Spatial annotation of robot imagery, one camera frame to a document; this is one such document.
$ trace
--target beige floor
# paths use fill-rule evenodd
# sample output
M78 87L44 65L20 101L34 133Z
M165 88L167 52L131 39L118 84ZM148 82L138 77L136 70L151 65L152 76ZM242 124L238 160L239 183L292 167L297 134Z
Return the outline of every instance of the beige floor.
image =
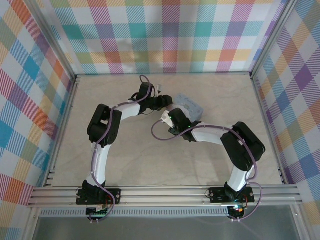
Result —
M248 75L154 74L150 81L163 86L162 94L183 93L204 108L202 121L232 126L245 122L260 138L266 153L258 162L260 184L281 184L275 156L263 123ZM54 186L81 186L91 164L91 144L87 127L98 104L114 106L138 92L138 75L83 76L74 100L64 141L58 156ZM189 143L182 138L158 141L151 126L162 112L131 117L120 125L118 137L107 159L106 184L212 185L224 184L232 163L223 146ZM171 137L167 125L155 133Z

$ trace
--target plaid wall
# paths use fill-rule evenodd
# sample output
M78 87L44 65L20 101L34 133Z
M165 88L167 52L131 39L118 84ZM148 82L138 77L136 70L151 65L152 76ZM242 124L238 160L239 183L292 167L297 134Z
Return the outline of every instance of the plaid wall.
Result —
M37 0L78 74L248 72L286 1Z
M320 239L320 0L300 0L255 80L285 173Z
M0 240L18 239L71 86L22 0L0 1Z

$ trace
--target plaid fabric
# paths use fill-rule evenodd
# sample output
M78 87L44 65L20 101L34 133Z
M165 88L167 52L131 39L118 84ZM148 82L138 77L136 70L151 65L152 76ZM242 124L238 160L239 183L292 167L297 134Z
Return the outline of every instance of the plaid fabric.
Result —
M249 71L285 2L38 0L78 74Z
M23 0L0 1L0 31L0 239L15 240L71 81Z
M300 0L256 84L285 173L320 239L320 0Z

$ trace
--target colorful checkered pattern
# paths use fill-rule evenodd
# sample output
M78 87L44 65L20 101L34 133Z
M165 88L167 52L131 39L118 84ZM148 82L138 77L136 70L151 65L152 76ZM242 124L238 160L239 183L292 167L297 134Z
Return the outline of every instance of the colorful checkered pattern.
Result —
M40 187L70 77L23 0L0 1L0 239L15 240Z
M248 72L286 0L37 2L76 73L149 74Z
M320 0L300 0L256 84L285 173L320 239Z

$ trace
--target aluminum rail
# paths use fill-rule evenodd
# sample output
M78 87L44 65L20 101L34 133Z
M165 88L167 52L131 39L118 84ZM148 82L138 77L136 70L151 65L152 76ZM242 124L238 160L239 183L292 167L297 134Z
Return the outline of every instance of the aluminum rail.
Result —
M236 203L210 203L205 196L209 188L223 186L113 186L107 189L121 189L119 207L204 207L234 206ZM97 205L76 205L78 187L35 188L30 208L97 207ZM260 196L258 187L253 187L255 203ZM262 206L295 205L302 203L296 185L263 185Z

